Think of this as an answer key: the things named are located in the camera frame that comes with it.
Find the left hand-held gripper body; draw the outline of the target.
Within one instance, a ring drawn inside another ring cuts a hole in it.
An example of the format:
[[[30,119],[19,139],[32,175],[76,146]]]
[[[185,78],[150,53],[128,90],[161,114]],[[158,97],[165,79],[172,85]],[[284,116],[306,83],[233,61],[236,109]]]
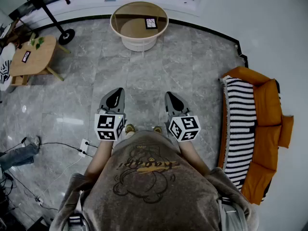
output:
[[[126,115],[100,109],[95,114],[94,131],[100,141],[118,141],[122,138]]]

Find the green leaf sprig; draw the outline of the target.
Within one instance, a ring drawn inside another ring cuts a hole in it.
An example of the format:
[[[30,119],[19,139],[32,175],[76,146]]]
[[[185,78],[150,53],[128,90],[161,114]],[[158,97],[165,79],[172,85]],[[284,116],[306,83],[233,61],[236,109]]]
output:
[[[41,44],[44,43],[44,37],[40,37],[40,38],[33,38],[30,39],[28,42],[28,45],[31,45],[32,47],[34,47],[36,50],[40,48]]]

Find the black white striped blanket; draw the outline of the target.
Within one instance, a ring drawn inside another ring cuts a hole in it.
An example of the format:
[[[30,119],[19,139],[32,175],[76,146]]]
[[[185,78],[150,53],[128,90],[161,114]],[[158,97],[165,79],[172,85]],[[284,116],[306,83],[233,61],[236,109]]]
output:
[[[220,167],[240,190],[248,173],[255,145],[257,113],[253,85],[236,77],[220,79],[226,111],[225,138]]]

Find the black white patterned cushion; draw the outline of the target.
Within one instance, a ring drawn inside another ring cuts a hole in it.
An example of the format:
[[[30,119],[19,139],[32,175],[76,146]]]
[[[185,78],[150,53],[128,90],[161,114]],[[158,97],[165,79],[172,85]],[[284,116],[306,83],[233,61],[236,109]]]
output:
[[[11,62],[11,60],[6,60],[0,65],[0,84],[4,84],[4,82],[9,79]]]

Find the dark wooden chair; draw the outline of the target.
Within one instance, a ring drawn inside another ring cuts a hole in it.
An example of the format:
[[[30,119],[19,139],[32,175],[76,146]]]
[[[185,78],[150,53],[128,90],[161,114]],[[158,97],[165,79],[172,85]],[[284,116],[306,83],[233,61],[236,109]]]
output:
[[[22,43],[30,39],[35,39],[38,36],[35,30],[31,29],[20,18],[14,20],[5,28],[1,27],[0,32],[0,49],[3,49],[9,43],[19,46]]]

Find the person's left forearm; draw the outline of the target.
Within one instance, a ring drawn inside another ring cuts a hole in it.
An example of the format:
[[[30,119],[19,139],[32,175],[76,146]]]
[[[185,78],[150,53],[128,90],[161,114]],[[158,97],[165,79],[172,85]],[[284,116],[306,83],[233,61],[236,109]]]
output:
[[[87,167],[84,176],[97,180],[103,171],[106,163],[111,157],[112,149],[113,149],[113,141],[101,141],[98,149],[93,156],[89,166]]]

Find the wooden side table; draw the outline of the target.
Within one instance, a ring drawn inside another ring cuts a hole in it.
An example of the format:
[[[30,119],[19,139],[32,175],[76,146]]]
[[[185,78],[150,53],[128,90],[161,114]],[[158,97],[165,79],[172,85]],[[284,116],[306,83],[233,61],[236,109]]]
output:
[[[39,49],[35,49],[28,43],[23,43],[21,49],[17,49],[10,65],[10,75],[13,77],[12,86],[26,86],[28,79],[34,75],[52,74],[61,81],[64,79],[51,69],[51,60],[56,49],[60,49],[65,53],[71,53],[68,49],[61,46],[56,37],[48,35],[44,36],[44,43]],[[31,54],[26,63],[22,62],[22,58],[26,51]]]

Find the white power strip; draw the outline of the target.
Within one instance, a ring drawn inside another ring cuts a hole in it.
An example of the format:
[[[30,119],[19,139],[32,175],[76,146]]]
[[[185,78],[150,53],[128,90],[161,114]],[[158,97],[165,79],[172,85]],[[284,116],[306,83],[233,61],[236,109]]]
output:
[[[82,139],[78,153],[81,157],[85,157],[87,155],[88,146],[89,146],[89,141],[86,139]]]

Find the black framed picture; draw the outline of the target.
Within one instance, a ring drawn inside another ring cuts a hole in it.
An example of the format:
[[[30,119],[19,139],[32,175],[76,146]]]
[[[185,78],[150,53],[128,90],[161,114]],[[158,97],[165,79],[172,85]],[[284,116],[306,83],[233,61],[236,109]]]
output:
[[[155,18],[145,18],[146,29],[158,29],[157,22]]]

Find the person's right forearm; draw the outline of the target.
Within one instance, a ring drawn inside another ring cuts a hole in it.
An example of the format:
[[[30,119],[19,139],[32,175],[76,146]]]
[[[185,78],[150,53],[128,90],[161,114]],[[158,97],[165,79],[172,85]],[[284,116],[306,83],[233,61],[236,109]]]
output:
[[[190,141],[178,142],[180,152],[183,158],[195,168],[201,175],[205,176],[210,173],[210,169],[197,153],[194,145]]]

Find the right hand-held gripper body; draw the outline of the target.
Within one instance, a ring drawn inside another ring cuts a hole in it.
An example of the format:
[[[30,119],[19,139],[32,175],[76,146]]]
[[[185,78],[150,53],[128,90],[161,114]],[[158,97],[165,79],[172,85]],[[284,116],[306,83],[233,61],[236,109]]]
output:
[[[185,113],[169,114],[166,122],[167,135],[174,137],[177,142],[195,140],[201,131],[198,116],[193,115],[192,111]]]

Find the black coat stand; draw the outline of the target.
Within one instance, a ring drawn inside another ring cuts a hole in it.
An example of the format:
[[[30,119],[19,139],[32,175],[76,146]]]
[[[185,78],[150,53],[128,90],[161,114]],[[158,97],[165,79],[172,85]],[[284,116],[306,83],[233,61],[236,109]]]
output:
[[[72,41],[72,39],[75,36],[75,31],[73,29],[64,30],[58,23],[58,21],[55,19],[55,17],[52,15],[52,13],[50,12],[50,10],[48,9],[47,5],[44,3],[43,0],[30,0],[30,1],[35,6],[35,8],[37,9],[42,8],[47,14],[47,16],[51,19],[54,26],[56,26],[58,30],[61,32],[61,35],[58,40],[60,45],[66,45]]]

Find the orange sofa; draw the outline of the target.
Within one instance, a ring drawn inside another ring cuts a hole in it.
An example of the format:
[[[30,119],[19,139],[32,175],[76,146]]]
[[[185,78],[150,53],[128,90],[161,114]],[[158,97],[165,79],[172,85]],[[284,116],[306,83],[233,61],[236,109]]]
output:
[[[278,149],[281,147],[288,148],[290,145],[294,118],[282,113],[280,85],[277,80],[242,66],[230,70],[222,78],[226,76],[236,77],[253,85],[257,113],[255,145],[244,185],[239,191],[250,203],[259,205],[265,199],[277,171]],[[226,137],[224,103],[223,94],[219,167],[222,161],[222,140]]]

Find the person's brown printed t-shirt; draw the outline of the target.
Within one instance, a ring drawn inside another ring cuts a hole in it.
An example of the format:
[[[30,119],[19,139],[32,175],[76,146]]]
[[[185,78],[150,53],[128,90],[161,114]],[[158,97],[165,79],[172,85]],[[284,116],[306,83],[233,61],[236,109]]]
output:
[[[113,144],[97,180],[73,174],[50,231],[257,231],[253,206],[219,167],[201,175],[162,133]]]

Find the round glass coffee table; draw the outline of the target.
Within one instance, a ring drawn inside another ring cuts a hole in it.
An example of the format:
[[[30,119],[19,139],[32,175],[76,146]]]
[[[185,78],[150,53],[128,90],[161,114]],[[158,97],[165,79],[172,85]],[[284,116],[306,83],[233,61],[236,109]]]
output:
[[[145,18],[155,18],[158,29],[146,29]],[[118,8],[110,18],[112,30],[126,48],[144,53],[151,49],[169,24],[166,12],[156,4],[136,1]]]

